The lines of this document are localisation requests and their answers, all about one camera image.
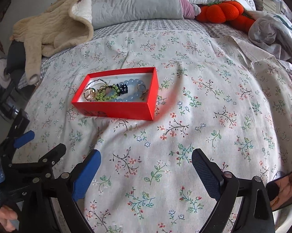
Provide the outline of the left human hand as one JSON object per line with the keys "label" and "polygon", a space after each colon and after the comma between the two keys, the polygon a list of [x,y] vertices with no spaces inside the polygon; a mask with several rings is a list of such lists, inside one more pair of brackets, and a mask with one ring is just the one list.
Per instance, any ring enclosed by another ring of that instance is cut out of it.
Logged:
{"label": "left human hand", "polygon": [[12,232],[16,229],[11,222],[17,219],[17,213],[8,206],[3,205],[0,208],[0,223],[7,232]]}

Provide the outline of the right human hand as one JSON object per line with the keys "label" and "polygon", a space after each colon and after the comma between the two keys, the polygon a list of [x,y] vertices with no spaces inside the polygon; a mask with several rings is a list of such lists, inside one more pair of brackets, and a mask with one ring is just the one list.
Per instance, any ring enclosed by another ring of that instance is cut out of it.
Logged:
{"label": "right human hand", "polygon": [[266,191],[270,200],[272,211],[277,211],[291,205],[292,172],[267,183]]}

